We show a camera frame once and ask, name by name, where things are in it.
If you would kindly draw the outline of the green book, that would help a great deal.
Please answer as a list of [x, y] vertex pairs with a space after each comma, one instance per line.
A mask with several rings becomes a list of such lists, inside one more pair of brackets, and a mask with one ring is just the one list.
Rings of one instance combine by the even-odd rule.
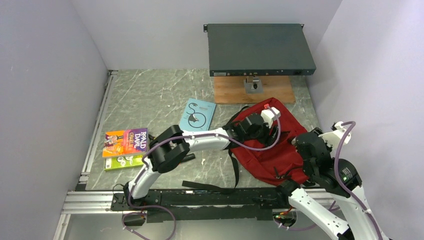
[[142, 158], [142, 155], [106, 158], [104, 160], [104, 170], [108, 172], [141, 167], [143, 165]]

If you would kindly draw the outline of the wooden board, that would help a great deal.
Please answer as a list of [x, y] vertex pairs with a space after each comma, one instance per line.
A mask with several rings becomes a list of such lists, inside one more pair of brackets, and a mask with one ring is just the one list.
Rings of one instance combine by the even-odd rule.
[[213, 91], [217, 104], [256, 104], [269, 98], [285, 104], [296, 101], [288, 76], [215, 76]]

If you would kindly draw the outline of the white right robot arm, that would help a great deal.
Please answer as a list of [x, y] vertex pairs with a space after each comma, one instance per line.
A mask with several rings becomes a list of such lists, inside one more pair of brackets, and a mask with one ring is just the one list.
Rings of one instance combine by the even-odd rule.
[[315, 128], [295, 137], [292, 144], [303, 160], [304, 174], [333, 197], [345, 219], [318, 203], [292, 179], [276, 187], [276, 203], [299, 210], [332, 240], [388, 239], [367, 203], [358, 171], [348, 160], [331, 156], [335, 145], [325, 139], [327, 136], [328, 132]]

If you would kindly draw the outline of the red fabric backpack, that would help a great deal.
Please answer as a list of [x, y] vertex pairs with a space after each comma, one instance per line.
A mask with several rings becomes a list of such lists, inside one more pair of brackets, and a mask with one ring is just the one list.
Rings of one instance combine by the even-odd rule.
[[238, 114], [234, 119], [241, 121], [252, 113], [260, 114], [265, 105], [275, 107], [280, 112], [281, 135], [278, 143], [265, 151], [254, 151], [241, 146], [231, 149], [238, 162], [256, 179], [270, 185], [278, 186], [283, 181], [292, 179], [303, 184], [309, 177], [303, 172], [303, 159], [296, 152], [291, 141], [307, 130], [298, 122], [291, 112], [278, 99], [271, 97], [261, 101]]

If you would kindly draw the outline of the aluminium rail frame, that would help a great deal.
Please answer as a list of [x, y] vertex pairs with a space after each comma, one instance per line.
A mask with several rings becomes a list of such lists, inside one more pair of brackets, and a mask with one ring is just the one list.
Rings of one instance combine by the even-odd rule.
[[[126, 237], [131, 240], [141, 238], [122, 230], [121, 215], [110, 212], [106, 202], [97, 200], [105, 199], [110, 195], [101, 195], [100, 192], [111, 194], [115, 184], [125, 184], [133, 179], [140, 167], [123, 170], [104, 170], [102, 158], [103, 138], [105, 132], [112, 130], [133, 129], [147, 127], [149, 133], [157, 136], [170, 125], [178, 124], [189, 98], [206, 102], [214, 102], [214, 81], [209, 76], [207, 69], [131, 69], [112, 72], [113, 79], [107, 87], [105, 104], [100, 108], [100, 125], [95, 127], [98, 139], [92, 140], [88, 151], [87, 163], [81, 173], [82, 178], [75, 187], [85, 196], [96, 196], [94, 202], [85, 202], [93, 205], [92, 209], [81, 210], [81, 213], [72, 213], [67, 224], [64, 239], [113, 239], [113, 236]], [[320, 124], [313, 107], [310, 92], [305, 76], [289, 76], [294, 92], [295, 103], [285, 103], [287, 109], [307, 129], [312, 130]], [[251, 104], [217, 104], [211, 121], [210, 129], [224, 125], [230, 117], [244, 105]], [[231, 158], [226, 151], [204, 150], [195, 152], [196, 158], [183, 163], [170, 173], [158, 178], [153, 185], [157, 189], [182, 189], [182, 181], [193, 181], [205, 184], [230, 188], [234, 186], [235, 175]], [[230, 231], [232, 226], [237, 226], [234, 236], [242, 234], [254, 239], [260, 229], [270, 229], [275, 236], [293, 236], [293, 239], [314, 239], [313, 235], [326, 240], [318, 227], [305, 231], [277, 230], [277, 226], [269, 221], [255, 221], [254, 219], [241, 220], [186, 220], [177, 223], [176, 234], [173, 239], [196, 239], [195, 228], [208, 230], [207, 237], [212, 238], [213, 231], [207, 225]]]

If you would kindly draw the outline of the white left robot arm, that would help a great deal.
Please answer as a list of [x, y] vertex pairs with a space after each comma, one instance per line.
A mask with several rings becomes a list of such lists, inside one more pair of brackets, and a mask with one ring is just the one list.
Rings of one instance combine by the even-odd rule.
[[262, 151], [273, 148], [281, 136], [280, 117], [279, 110], [269, 107], [214, 130], [186, 131], [178, 125], [170, 126], [151, 142], [141, 159], [140, 171], [124, 185], [124, 204], [131, 210], [139, 209], [159, 176], [173, 171], [193, 152], [237, 147], [259, 152], [260, 148], [247, 146], [246, 142], [252, 140], [264, 145]]

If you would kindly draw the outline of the orange black highlighter marker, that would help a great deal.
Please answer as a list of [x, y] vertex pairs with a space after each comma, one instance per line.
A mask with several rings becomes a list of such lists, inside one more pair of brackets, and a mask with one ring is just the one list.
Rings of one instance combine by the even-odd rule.
[[194, 160], [196, 158], [196, 156], [195, 156], [195, 154], [194, 153], [190, 153], [190, 154], [187, 154], [181, 161], [180, 161], [180, 163], [185, 163], [185, 162], [188, 162], [188, 161], [191, 161], [191, 160]]

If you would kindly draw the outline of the dark rack-mount network switch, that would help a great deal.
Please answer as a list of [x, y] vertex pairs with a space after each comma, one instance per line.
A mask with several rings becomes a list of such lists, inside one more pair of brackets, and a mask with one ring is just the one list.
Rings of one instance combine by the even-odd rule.
[[317, 67], [301, 23], [208, 23], [209, 74], [311, 76]]

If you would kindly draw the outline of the light blue cat notebook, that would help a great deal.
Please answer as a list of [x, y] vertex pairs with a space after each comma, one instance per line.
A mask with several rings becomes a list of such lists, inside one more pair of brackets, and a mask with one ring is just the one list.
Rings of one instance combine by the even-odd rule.
[[184, 131], [208, 131], [214, 116], [216, 104], [204, 100], [189, 98], [179, 121]]

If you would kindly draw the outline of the Roald Dahl Charlie book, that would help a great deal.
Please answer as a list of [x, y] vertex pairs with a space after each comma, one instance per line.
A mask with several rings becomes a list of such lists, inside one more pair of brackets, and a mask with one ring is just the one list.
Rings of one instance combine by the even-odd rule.
[[103, 140], [102, 157], [117, 158], [140, 155], [148, 151], [147, 128], [107, 131]]

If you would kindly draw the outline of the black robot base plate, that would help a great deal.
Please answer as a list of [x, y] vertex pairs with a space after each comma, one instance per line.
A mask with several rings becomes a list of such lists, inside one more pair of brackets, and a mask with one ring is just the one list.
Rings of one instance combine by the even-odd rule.
[[256, 219], [270, 221], [290, 205], [274, 187], [237, 188], [230, 194], [188, 189], [151, 189], [134, 200], [147, 223], [188, 220]]

